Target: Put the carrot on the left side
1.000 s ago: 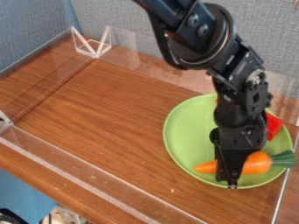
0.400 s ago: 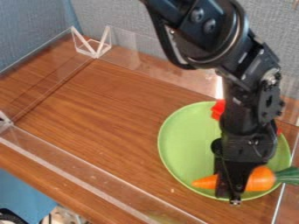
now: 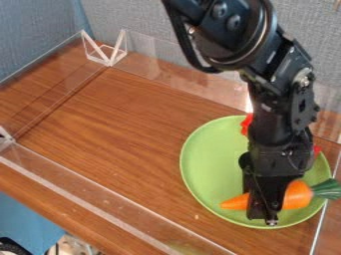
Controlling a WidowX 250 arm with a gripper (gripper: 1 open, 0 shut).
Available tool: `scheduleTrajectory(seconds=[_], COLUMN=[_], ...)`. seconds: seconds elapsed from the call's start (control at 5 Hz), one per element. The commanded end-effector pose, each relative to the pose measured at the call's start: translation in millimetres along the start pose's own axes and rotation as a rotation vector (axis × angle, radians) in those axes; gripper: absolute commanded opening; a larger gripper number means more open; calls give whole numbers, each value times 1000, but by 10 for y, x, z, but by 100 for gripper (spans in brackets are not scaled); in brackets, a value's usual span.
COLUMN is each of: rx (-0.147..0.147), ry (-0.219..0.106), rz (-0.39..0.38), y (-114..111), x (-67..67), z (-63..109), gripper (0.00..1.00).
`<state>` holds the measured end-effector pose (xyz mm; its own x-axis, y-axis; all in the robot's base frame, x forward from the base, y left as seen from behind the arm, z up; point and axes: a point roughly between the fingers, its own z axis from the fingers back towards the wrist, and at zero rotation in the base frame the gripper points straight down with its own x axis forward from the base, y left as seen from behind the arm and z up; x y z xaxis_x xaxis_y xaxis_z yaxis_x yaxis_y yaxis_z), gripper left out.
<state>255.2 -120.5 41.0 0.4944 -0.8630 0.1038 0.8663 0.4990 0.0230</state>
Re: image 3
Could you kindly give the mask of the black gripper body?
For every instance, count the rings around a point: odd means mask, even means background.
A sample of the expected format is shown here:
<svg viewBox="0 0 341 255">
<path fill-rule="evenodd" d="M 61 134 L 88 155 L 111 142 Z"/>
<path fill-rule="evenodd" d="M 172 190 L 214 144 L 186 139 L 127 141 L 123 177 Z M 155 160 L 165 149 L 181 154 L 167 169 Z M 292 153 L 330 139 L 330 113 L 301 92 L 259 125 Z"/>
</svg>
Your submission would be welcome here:
<svg viewBox="0 0 341 255">
<path fill-rule="evenodd" d="M 266 146 L 250 142 L 247 152 L 239 157 L 242 178 L 302 176 L 314 162 L 313 143 L 295 142 Z"/>
</svg>

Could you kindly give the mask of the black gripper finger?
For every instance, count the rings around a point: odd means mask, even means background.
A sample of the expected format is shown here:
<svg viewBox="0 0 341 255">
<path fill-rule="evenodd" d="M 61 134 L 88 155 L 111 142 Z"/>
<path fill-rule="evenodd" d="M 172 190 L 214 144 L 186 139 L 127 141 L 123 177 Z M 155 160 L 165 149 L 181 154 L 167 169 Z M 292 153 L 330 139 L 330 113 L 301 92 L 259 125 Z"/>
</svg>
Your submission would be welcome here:
<svg viewBox="0 0 341 255">
<path fill-rule="evenodd" d="M 248 220 L 262 219 L 267 226 L 278 224 L 278 212 L 282 209 L 286 187 L 290 176 L 242 175 L 242 188 L 248 193 L 246 198 L 246 217 Z"/>
</svg>

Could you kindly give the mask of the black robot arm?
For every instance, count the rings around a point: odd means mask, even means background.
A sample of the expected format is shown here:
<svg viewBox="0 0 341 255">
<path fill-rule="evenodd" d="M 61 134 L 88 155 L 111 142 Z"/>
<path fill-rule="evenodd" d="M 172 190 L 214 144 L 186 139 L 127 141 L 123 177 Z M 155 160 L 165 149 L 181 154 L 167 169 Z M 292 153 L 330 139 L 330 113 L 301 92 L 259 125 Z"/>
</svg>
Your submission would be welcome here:
<svg viewBox="0 0 341 255">
<path fill-rule="evenodd" d="M 238 71 L 247 83 L 252 118 L 239 157 L 246 217 L 278 222 L 288 182 L 314 161 L 319 107 L 310 57 L 276 23 L 270 0 L 161 0 L 177 43 L 204 73 Z"/>
</svg>

